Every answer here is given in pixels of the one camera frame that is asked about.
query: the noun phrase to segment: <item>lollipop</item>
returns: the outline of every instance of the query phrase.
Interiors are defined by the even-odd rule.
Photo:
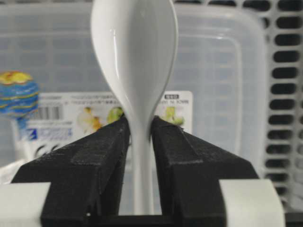
[[[26,121],[37,109],[38,94],[39,87],[29,74],[18,71],[0,74],[0,114],[16,120],[21,142],[27,140]],[[25,158],[31,159],[30,151],[23,149]]]

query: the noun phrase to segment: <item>transparent plastic box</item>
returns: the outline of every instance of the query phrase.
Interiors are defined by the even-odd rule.
[[[92,49],[90,10],[91,3],[1,6],[0,69],[30,73],[42,92],[109,91]],[[262,24],[232,8],[180,4],[176,10],[179,49],[167,90],[193,93],[194,135],[247,158],[262,173],[268,103]],[[1,118],[0,129],[2,166],[15,158],[10,122]],[[123,214],[132,213],[130,182],[126,174]]]

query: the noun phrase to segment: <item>ceramic spoon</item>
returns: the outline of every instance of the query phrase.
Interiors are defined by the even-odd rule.
[[[171,0],[96,0],[91,31],[102,72],[128,119],[134,212],[152,214],[150,127],[178,44]]]

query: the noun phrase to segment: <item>fruit illustration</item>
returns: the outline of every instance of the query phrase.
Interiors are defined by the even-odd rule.
[[[114,107],[112,108],[107,116],[107,123],[111,124],[117,120],[119,120],[121,118],[121,116],[123,115],[123,110],[121,107]]]
[[[94,133],[102,127],[100,118],[93,116],[90,107],[85,107],[78,115],[77,123],[85,134]]]
[[[185,122],[184,117],[176,116],[176,108],[173,106],[167,107],[165,111],[165,116],[161,116],[160,118],[178,126],[183,125]]]

